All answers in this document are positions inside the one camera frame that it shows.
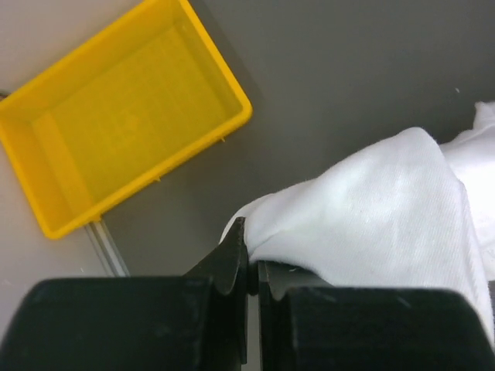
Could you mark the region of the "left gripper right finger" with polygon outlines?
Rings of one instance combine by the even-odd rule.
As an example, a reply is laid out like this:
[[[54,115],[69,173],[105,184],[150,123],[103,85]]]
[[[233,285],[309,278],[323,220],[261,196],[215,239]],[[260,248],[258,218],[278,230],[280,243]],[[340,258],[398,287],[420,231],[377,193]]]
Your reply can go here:
[[[287,264],[258,264],[264,370],[492,370],[474,309],[446,290],[335,288]]]

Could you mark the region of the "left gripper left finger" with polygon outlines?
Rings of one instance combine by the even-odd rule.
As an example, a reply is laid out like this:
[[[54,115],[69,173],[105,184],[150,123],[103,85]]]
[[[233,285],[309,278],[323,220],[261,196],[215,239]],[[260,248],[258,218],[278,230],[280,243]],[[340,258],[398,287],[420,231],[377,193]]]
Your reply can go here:
[[[182,276],[60,278],[23,298],[3,370],[239,370],[247,362],[244,220]]]

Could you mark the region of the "white printed t-shirt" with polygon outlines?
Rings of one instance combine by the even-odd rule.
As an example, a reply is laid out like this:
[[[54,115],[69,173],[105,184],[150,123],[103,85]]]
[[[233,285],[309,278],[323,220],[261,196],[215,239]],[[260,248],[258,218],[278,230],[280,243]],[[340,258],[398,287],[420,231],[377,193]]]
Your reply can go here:
[[[237,211],[251,261],[336,286],[456,291],[494,337],[494,105],[437,143],[409,128]]]

